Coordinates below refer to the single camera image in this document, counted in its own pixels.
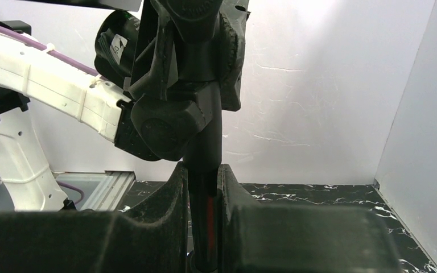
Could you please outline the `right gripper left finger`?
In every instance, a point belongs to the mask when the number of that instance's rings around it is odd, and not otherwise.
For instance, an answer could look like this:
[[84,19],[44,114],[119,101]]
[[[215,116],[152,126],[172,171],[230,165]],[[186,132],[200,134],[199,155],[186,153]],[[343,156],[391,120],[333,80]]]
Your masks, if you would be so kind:
[[0,272],[185,272],[186,178],[126,212],[0,213]]

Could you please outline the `black music stand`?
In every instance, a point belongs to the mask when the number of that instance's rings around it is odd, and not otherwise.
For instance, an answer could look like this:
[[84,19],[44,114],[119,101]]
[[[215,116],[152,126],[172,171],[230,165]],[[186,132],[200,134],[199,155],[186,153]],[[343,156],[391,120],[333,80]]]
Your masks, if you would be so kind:
[[166,99],[135,102],[131,120],[159,159],[182,161],[192,218],[191,265],[219,268],[218,172],[222,161],[219,84],[221,1],[172,1],[174,50]]

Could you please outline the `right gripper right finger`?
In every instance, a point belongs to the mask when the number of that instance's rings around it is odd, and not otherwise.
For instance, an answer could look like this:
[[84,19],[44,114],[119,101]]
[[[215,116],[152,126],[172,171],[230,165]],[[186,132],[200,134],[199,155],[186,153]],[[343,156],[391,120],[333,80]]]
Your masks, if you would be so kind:
[[402,272],[375,213],[354,206],[261,203],[221,165],[220,272]]

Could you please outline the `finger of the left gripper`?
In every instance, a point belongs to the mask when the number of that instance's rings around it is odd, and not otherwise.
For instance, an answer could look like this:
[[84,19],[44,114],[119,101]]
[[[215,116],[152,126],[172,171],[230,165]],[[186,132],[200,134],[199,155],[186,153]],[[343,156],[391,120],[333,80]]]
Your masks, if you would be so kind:
[[131,79],[125,88],[133,101],[144,95],[166,99],[175,36],[171,3],[143,2]]
[[248,0],[223,1],[220,7],[219,84],[225,111],[241,108],[241,75],[245,60],[245,31],[250,12]]

